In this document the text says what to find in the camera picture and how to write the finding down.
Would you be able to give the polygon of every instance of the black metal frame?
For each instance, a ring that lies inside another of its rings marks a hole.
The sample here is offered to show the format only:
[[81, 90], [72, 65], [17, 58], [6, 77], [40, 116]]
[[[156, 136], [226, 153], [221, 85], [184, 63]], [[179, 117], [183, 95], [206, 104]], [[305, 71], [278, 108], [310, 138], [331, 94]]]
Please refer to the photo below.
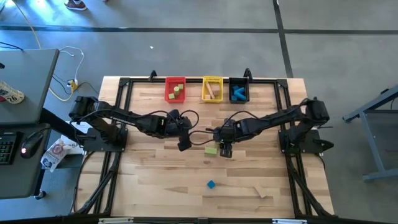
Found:
[[[128, 110], [130, 106], [131, 100], [131, 93], [132, 93], [132, 86], [134, 83], [164, 83], [165, 78], [157, 77], [156, 72], [152, 71], [149, 78], [120, 78], [119, 80], [119, 88], [118, 93], [116, 95], [116, 106], [120, 106], [121, 104], [121, 96], [124, 87], [127, 85], [127, 95], [126, 101], [124, 104], [124, 109]], [[285, 96], [285, 103], [286, 106], [291, 106], [290, 95], [289, 95], [289, 87], [287, 84], [286, 79], [253, 79], [250, 70], [247, 68], [244, 73], [244, 77], [249, 79], [250, 84], [270, 84], [273, 85], [275, 90], [275, 100], [277, 103], [278, 111], [282, 110], [282, 100], [280, 97], [280, 91], [282, 90]], [[202, 83], [202, 78], [188, 78], [186, 80], [187, 83]], [[229, 79], [225, 78], [223, 83], [229, 83]], [[285, 125], [280, 126], [281, 130], [285, 130]], [[95, 194], [99, 194], [95, 202], [95, 207], [93, 210], [93, 214], [75, 214], [69, 217], [54, 217], [54, 218], [36, 218], [36, 219], [28, 219], [28, 220], [21, 220], [21, 223], [98, 223], [99, 218], [111, 218], [111, 210], [113, 205], [113, 198], [114, 198], [114, 191], [116, 188], [116, 179], [118, 177], [118, 169], [119, 163], [121, 160], [121, 152], [115, 152], [115, 159], [113, 162], [112, 170], [108, 170], [109, 167], [109, 160], [111, 157], [111, 152], [105, 152], [103, 167], [101, 170], [101, 177], [100, 177], [100, 185], [99, 188], [96, 189]], [[297, 170], [294, 169], [294, 165], [292, 163], [292, 157], [288, 154], [285, 154], [285, 160], [287, 164], [287, 173], [289, 178], [289, 185], [290, 185], [290, 193], [292, 196], [292, 206], [294, 210], [294, 217], [295, 219], [288, 220], [285, 222], [284, 219], [275, 219], [275, 218], [198, 218], [198, 217], [191, 217], [191, 218], [166, 218], [166, 217], [133, 217], [133, 218], [125, 218], [126, 221], [134, 221], [136, 223], [164, 223], [164, 224], [173, 224], [177, 222], [192, 222], [196, 224], [210, 224], [210, 223], [319, 223], [319, 224], [326, 224], [326, 223], [380, 223], [381, 222], [369, 222], [369, 221], [362, 221], [362, 220], [350, 220], [345, 218], [338, 218], [337, 216], [330, 215], [322, 206], [317, 202], [316, 198], [312, 195], [311, 191], [307, 188], [307, 183], [305, 180], [304, 168], [301, 154], [298, 153], [296, 156], [297, 162]], [[104, 186], [107, 184], [108, 181], [103, 182], [104, 180], [110, 180], [110, 188], [108, 199], [106, 202], [106, 207], [103, 213], [100, 213], [101, 208], [101, 201], [102, 201], [102, 191]], [[296, 191], [296, 183], [302, 189], [303, 197], [304, 197], [304, 204], [305, 204], [305, 214], [303, 214], [299, 207], [299, 200], [297, 197]], [[317, 212], [318, 216], [312, 215], [312, 207]]]

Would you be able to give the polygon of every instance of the concrete floor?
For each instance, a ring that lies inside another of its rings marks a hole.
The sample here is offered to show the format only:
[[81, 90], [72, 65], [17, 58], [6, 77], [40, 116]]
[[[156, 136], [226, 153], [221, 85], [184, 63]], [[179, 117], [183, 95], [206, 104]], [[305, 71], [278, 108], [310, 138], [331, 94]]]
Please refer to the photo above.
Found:
[[[275, 29], [271, 0], [86, 0], [89, 11], [71, 12], [61, 1], [19, 1], [34, 26], [177, 27]], [[286, 29], [398, 29], [398, 3], [390, 0], [279, 0]], [[2, 25], [24, 26], [10, 4]], [[286, 77], [278, 34], [147, 32], [38, 32], [43, 48], [81, 48], [81, 82], [99, 90], [104, 75], [221, 75], [240, 77], [249, 67], [255, 77]], [[36, 49], [29, 31], [0, 30], [0, 40]], [[397, 84], [398, 35], [286, 35], [294, 77], [304, 78], [309, 96], [324, 100], [333, 129], [323, 139], [335, 143], [325, 153], [326, 175], [335, 213], [344, 218], [398, 223], [398, 178], [363, 182], [376, 171], [359, 121], [341, 117]], [[80, 58], [62, 54], [55, 73], [71, 78]], [[55, 91], [61, 93], [57, 83]], [[95, 95], [88, 86], [79, 95]], [[67, 119], [71, 102], [48, 94], [45, 107]], [[0, 220], [65, 215], [72, 201], [76, 169], [46, 173], [49, 196], [1, 200]]]

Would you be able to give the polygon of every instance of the wooden table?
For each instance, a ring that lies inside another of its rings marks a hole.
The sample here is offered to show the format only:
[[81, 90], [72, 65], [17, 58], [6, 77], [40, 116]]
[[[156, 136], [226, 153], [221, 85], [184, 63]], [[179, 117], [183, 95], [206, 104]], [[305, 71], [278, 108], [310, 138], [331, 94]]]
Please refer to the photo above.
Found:
[[[120, 77], [104, 77], [99, 100], [114, 104]], [[307, 96], [304, 81], [288, 79], [292, 104]], [[195, 110], [200, 121], [195, 129], [204, 130], [223, 124], [235, 111], [248, 110], [257, 116], [277, 111], [274, 88], [267, 84], [250, 86], [250, 102], [239, 105], [228, 101], [228, 84], [224, 84], [222, 103], [204, 103], [201, 83], [187, 83], [184, 104], [164, 100], [164, 83], [135, 83], [130, 110], [146, 114], [155, 110]], [[186, 114], [194, 123], [196, 116]], [[235, 119], [246, 118], [239, 114]], [[112, 216], [129, 217], [219, 217], [219, 218], [292, 218], [292, 199], [285, 157], [280, 153], [278, 128], [265, 130], [250, 141], [233, 144], [233, 157], [208, 157], [204, 146], [180, 152], [178, 139], [156, 139], [129, 128], [116, 184]], [[193, 142], [211, 139], [210, 134], [195, 133]], [[87, 161], [78, 189], [80, 208], [98, 185], [104, 153], [96, 152]], [[307, 184], [325, 210], [333, 213], [322, 162], [314, 155], [303, 154]], [[206, 184], [214, 180], [216, 187]], [[260, 184], [267, 196], [258, 196], [254, 186]], [[300, 208], [304, 211], [301, 191]], [[107, 193], [103, 197], [103, 207]]]

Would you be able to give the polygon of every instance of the blue block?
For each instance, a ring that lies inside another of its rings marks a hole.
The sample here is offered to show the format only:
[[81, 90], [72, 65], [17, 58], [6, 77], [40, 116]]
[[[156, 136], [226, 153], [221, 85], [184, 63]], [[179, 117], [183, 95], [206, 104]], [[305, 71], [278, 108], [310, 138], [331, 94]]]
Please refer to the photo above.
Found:
[[214, 187], [216, 187], [216, 183], [214, 183], [214, 181], [210, 180], [210, 181], [207, 183], [207, 186], [208, 186], [210, 189], [213, 189]]
[[234, 96], [236, 96], [239, 100], [246, 101], [246, 97], [238, 92], [234, 92]]
[[244, 94], [244, 87], [238, 88], [237, 90], [235, 90], [235, 93], [238, 92], [240, 94]]

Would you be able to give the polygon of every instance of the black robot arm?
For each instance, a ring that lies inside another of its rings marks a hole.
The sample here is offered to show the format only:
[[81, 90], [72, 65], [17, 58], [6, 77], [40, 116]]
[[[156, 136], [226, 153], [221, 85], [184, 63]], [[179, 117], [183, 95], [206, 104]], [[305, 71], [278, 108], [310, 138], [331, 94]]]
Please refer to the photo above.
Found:
[[[305, 113], [302, 112], [301, 106], [307, 106]], [[232, 143], [252, 139], [265, 129], [291, 121], [300, 121], [297, 126], [286, 130], [284, 137], [284, 141], [293, 146], [302, 141], [314, 126], [321, 126], [329, 119], [324, 102], [314, 98], [314, 100], [304, 99], [299, 105], [293, 105], [262, 118], [245, 118], [239, 121], [228, 118], [221, 127], [208, 131], [213, 131], [213, 139], [220, 142], [221, 156], [231, 157]]]
[[145, 115], [124, 111], [94, 97], [78, 96], [69, 113], [72, 121], [86, 121], [101, 133], [101, 138], [108, 143], [116, 142], [119, 137], [119, 127], [107, 123], [103, 118], [115, 119], [124, 124], [136, 127], [140, 132], [155, 138], [179, 137], [178, 148], [184, 151], [191, 147], [188, 131], [192, 127], [187, 117], [180, 116], [178, 110], [172, 110], [167, 116], [154, 115], [155, 111]]

